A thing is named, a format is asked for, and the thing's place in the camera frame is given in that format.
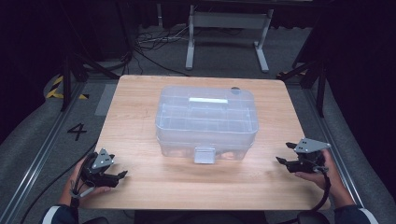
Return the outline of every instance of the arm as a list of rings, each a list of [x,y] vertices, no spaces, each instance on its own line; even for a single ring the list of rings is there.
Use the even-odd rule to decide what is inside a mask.
[[[330,182],[332,184],[330,187],[330,194],[334,200],[335,223],[378,223],[368,210],[359,208],[355,204],[346,187],[344,186],[343,181],[341,180],[330,152],[327,149],[324,149],[322,150],[322,154],[325,158],[325,166],[329,168],[327,176],[330,178]],[[302,172],[297,172],[295,175],[302,179],[314,182],[321,189],[325,188],[325,180],[323,175],[307,174]]]
[[[41,223],[64,223],[64,224],[78,223],[78,209],[76,207],[70,206],[72,199],[70,195],[70,189],[72,188],[72,184],[76,183],[76,180],[78,178],[78,172],[84,160],[85,159],[77,163],[73,173],[69,176],[69,178],[66,181],[66,184],[64,185],[64,190],[62,191],[62,195],[58,201],[58,204],[52,206],[50,209],[48,209],[45,212],[41,220]],[[87,190],[89,187],[86,186],[84,183],[82,183],[82,181],[79,181],[78,188],[79,188],[79,193],[81,193]],[[85,201],[89,200],[91,197],[94,197],[95,195],[104,192],[108,192],[110,190],[111,190],[110,187],[95,188],[94,191],[89,193],[87,196],[80,198],[79,201],[80,203],[84,203]]]

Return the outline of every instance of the hand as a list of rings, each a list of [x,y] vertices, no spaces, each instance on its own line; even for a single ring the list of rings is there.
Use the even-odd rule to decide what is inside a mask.
[[[84,161],[85,161],[85,158],[76,164],[76,167],[75,167],[73,173],[67,179],[67,182],[64,185],[64,191],[62,192],[61,198],[59,199],[59,202],[58,202],[59,204],[65,204],[67,206],[70,206],[70,203],[71,203],[70,189],[72,188],[72,182],[73,182],[73,187],[74,187],[74,184],[76,183],[76,179],[78,176],[79,169],[81,168],[81,165]],[[90,187],[83,184],[83,182],[81,180],[79,180],[79,182],[78,182],[78,189],[80,189],[79,193],[82,193],[89,188]],[[89,200],[91,197],[94,197],[101,193],[109,192],[110,190],[111,190],[110,187],[95,188],[91,193],[89,193],[85,197],[80,198],[79,202],[81,204],[83,204],[85,201]]]
[[[332,184],[332,186],[330,187],[330,194],[334,198],[335,208],[355,204],[349,192],[345,188],[343,181],[341,180],[341,177],[337,171],[337,167],[334,160],[332,159],[329,150],[323,149],[321,152],[325,159],[324,165],[329,168],[327,176],[330,178],[330,182]],[[312,181],[317,184],[318,187],[320,187],[321,189],[325,189],[325,180],[323,178],[323,175],[307,174],[303,172],[296,172],[295,175],[302,179]]]

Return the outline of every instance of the table in background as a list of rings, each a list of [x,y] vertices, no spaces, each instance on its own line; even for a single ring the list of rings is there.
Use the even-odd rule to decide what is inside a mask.
[[[155,117],[167,85],[238,87],[253,93],[260,123],[255,142],[242,161],[195,164],[162,155]],[[323,191],[290,174],[276,156],[296,160],[285,146],[304,136],[285,84],[279,80],[123,76],[96,147],[115,154],[108,173],[128,170],[107,194],[84,207],[175,210],[304,210]]]

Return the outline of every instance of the box latch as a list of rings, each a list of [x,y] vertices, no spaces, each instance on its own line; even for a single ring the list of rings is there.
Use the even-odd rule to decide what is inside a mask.
[[[213,147],[196,147],[194,150],[194,162],[202,164],[215,163],[216,150]]]

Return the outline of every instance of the person's right hand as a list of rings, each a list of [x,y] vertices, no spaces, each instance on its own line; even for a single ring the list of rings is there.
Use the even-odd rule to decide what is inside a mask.
[[[334,160],[332,159],[332,155],[330,154],[329,150],[323,149],[321,150],[325,163],[324,165],[329,168],[327,172],[327,176],[330,178],[330,182],[332,186],[330,187],[330,194],[334,198],[335,207],[341,207],[346,205],[355,204],[350,196],[349,192],[345,188],[343,181],[338,173],[337,167],[335,165]],[[312,181],[318,185],[321,189],[325,189],[325,180],[323,175],[320,174],[307,174],[303,172],[296,172],[296,176]]]

